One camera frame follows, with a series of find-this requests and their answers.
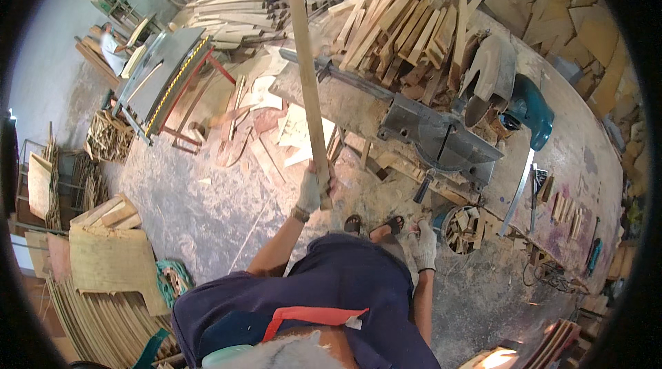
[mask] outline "hand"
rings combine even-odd
[[[330,197],[333,197],[338,181],[335,177],[335,169],[330,163],[329,177],[327,192]],[[320,207],[320,203],[320,186],[317,175],[315,174],[315,163],[311,160],[308,164],[308,168],[306,168],[306,172],[303,174],[297,208],[310,215]]]
[[[418,272],[437,270],[434,265],[434,259],[437,257],[437,235],[430,228],[429,222],[427,218],[417,219],[409,227],[407,236]]]

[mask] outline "green rope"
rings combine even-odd
[[[159,291],[161,291],[161,296],[163,296],[165,304],[171,309],[175,304],[175,300],[179,296],[194,287],[193,281],[191,280],[189,273],[186,271],[186,267],[175,260],[157,261],[156,270],[156,285],[159,288]],[[179,284],[176,284],[177,287],[173,287],[166,272],[168,272],[168,274],[175,274],[176,280],[179,282]]]

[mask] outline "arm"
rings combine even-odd
[[[418,273],[418,285],[414,291],[414,323],[421,337],[430,346],[432,340],[432,283],[434,270],[426,269]]]
[[[409,228],[409,245],[418,268],[418,285],[414,291],[414,324],[420,336],[430,346],[432,341],[432,284],[437,257],[437,234],[429,220],[418,219]]]
[[[330,181],[328,194],[335,193],[335,171],[329,165]],[[301,182],[301,191],[295,210],[297,217],[290,215],[267,244],[258,251],[246,271],[260,277],[282,277],[292,255],[294,245],[299,240],[307,217],[320,207],[320,192],[315,174],[315,165],[310,162]]]

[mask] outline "person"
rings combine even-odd
[[[335,192],[330,166],[329,195]],[[418,219],[407,237],[416,266],[414,289],[396,239],[394,217],[359,238],[361,219],[344,233],[312,241],[283,277],[310,214],[320,207],[314,165],[299,200],[245,271],[181,296],[172,325],[190,368],[439,368],[430,349],[436,235]]]
[[[99,46],[101,47],[101,53],[103,57],[108,62],[108,65],[112,68],[113,73],[116,76],[119,76],[124,66],[128,61],[127,55],[127,46],[120,44],[113,37],[114,29],[110,22],[103,25],[103,33],[99,40]]]

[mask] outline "sandal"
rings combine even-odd
[[[383,225],[388,225],[391,228],[391,234],[398,235],[398,234],[400,234],[400,231],[402,230],[402,227],[404,226],[404,217],[402,217],[402,216],[392,217],[388,221],[386,221],[384,224],[380,225],[379,227],[377,227],[375,229],[381,228]]]
[[[356,234],[358,237],[361,232],[361,216],[353,214],[352,216],[347,217],[343,230],[350,234]]]

